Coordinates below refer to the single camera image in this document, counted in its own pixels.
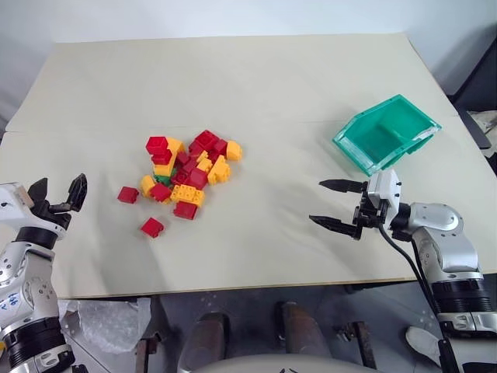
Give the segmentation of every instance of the table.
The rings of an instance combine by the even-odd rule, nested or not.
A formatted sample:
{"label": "table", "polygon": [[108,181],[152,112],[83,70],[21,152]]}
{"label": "table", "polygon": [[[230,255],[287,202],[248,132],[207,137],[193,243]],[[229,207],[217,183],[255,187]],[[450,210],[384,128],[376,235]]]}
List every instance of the table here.
{"label": "table", "polygon": [[[0,180],[48,176],[55,203],[86,173],[85,206],[55,248],[61,298],[410,279],[377,232],[355,242],[308,219],[351,221],[359,195],[318,182],[367,177],[330,139],[398,93],[443,127],[395,165],[402,200],[455,207],[482,270],[496,272],[497,182],[402,34],[57,44],[7,127]],[[116,199],[150,172],[148,136],[189,142],[205,128],[245,157],[228,183],[208,187],[195,221]],[[138,230],[151,216],[166,224],[157,239]],[[0,243],[12,236],[2,228]]]}

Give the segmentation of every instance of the pile of building blocks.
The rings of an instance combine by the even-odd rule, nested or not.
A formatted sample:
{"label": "pile of building blocks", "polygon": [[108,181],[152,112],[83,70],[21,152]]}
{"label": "pile of building blocks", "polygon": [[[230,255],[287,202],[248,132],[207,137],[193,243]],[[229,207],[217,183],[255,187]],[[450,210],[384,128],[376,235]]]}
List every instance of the pile of building blocks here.
{"label": "pile of building blocks", "polygon": [[[141,194],[161,204],[175,202],[173,214],[179,218],[193,220],[198,208],[202,207],[209,184],[229,180],[229,161],[242,159],[242,147],[234,141],[225,141],[205,130],[185,150],[183,143],[175,138],[153,136],[145,146],[152,161],[152,174],[140,181]],[[123,186],[118,200],[134,204],[140,191]],[[164,225],[153,218],[148,219],[141,231],[157,237]]]}

